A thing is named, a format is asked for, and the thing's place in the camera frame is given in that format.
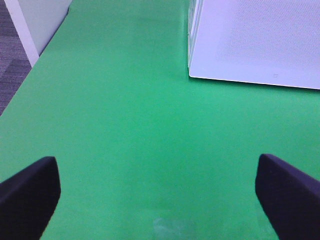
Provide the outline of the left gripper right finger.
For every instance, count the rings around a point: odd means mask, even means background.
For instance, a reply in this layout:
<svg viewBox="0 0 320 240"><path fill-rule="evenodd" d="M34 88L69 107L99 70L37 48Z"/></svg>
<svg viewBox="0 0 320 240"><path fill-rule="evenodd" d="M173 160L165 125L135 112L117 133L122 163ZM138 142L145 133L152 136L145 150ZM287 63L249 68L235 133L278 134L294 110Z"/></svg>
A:
<svg viewBox="0 0 320 240"><path fill-rule="evenodd" d="M280 240L320 238L320 182L272 154L258 160L255 194Z"/></svg>

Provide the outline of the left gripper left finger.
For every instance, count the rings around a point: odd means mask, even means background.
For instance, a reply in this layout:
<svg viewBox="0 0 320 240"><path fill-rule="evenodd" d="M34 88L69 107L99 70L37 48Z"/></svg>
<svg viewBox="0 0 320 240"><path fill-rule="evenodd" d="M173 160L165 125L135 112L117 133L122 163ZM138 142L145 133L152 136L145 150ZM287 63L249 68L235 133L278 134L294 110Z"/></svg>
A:
<svg viewBox="0 0 320 240"><path fill-rule="evenodd" d="M57 160L43 157L0 184L0 238L39 240L61 196Z"/></svg>

